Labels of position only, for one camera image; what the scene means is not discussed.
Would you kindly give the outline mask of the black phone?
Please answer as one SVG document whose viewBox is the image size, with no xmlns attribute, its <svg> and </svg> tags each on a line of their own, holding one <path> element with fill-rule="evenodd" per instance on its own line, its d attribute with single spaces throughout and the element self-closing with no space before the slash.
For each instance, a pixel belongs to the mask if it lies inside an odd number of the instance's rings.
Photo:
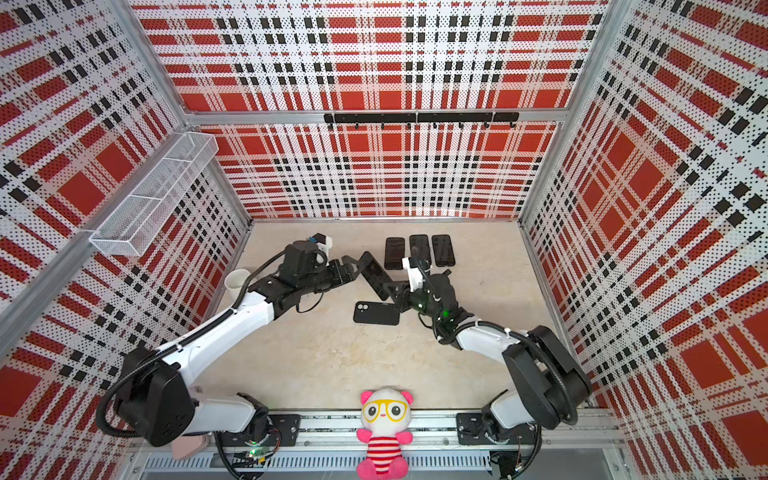
<svg viewBox="0 0 768 480">
<path fill-rule="evenodd" d="M 448 234 L 433 235 L 432 249 L 434 264 L 437 267 L 453 267 L 456 265 L 456 257 L 451 237 Z"/>
<path fill-rule="evenodd" d="M 414 234 L 409 236 L 409 249 L 411 256 L 416 258 L 420 265 L 429 270 L 432 266 L 432 255 L 429 236 L 426 234 Z"/>
<path fill-rule="evenodd" d="M 361 275 L 381 301 L 390 298 L 389 286 L 393 280 L 374 256 L 365 251 L 359 259 Z"/>
</svg>

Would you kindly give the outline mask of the black phone case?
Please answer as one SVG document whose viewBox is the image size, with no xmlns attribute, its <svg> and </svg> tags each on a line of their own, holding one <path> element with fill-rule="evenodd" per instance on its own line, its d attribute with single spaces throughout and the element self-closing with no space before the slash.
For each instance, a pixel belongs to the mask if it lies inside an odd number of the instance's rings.
<svg viewBox="0 0 768 480">
<path fill-rule="evenodd" d="M 394 304 L 359 301 L 353 313 L 353 322 L 357 324 L 397 326 L 400 312 Z"/>
</svg>

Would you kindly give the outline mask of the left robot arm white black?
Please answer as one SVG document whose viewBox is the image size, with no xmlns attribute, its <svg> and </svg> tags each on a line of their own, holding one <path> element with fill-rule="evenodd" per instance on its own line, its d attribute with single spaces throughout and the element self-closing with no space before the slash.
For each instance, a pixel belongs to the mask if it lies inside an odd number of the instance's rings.
<svg viewBox="0 0 768 480">
<path fill-rule="evenodd" d="M 202 394 L 197 379 L 240 341 L 298 307 L 303 296 L 324 295 L 353 282 L 361 262 L 331 258 L 331 246 L 323 234 L 287 245 L 245 278 L 227 309 L 156 349 L 132 350 L 98 404 L 98 429 L 111 437 L 142 438 L 155 447 L 213 432 L 266 437 L 263 404 L 242 393 Z"/>
</svg>

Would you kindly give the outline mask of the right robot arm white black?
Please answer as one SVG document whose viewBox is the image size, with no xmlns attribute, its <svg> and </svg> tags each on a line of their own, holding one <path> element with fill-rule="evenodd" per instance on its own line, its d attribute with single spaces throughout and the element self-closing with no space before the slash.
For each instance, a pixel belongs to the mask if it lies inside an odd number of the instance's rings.
<svg viewBox="0 0 768 480">
<path fill-rule="evenodd" d="M 578 423 L 578 407 L 592 387 L 550 328 L 520 332 L 483 320 L 458 303 L 448 270 L 430 274 L 414 257 L 404 258 L 402 266 L 409 285 L 396 282 L 387 287 L 396 306 L 428 317 L 428 328 L 439 344 L 481 354 L 509 372 L 513 388 L 482 408 L 477 436 L 502 443 L 524 424 L 553 430 Z"/>
</svg>

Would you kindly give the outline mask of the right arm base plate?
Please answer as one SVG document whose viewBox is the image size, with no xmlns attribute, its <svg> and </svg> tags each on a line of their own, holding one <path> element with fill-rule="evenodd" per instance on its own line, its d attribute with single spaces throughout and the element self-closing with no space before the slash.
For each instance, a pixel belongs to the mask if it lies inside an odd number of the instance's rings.
<svg viewBox="0 0 768 480">
<path fill-rule="evenodd" d="M 513 428 L 502 427 L 488 412 L 456 415 L 456 430 L 461 445 L 534 446 L 537 427 L 528 423 Z"/>
</svg>

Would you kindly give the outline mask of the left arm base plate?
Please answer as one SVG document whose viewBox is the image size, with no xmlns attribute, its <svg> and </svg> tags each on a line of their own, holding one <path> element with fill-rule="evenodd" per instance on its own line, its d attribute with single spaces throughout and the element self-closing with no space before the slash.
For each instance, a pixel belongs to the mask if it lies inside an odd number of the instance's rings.
<svg viewBox="0 0 768 480">
<path fill-rule="evenodd" d="M 234 447 L 293 447 L 299 433 L 301 416 L 297 414 L 269 414 L 251 421 L 243 432 L 221 432 L 221 444 Z"/>
</svg>

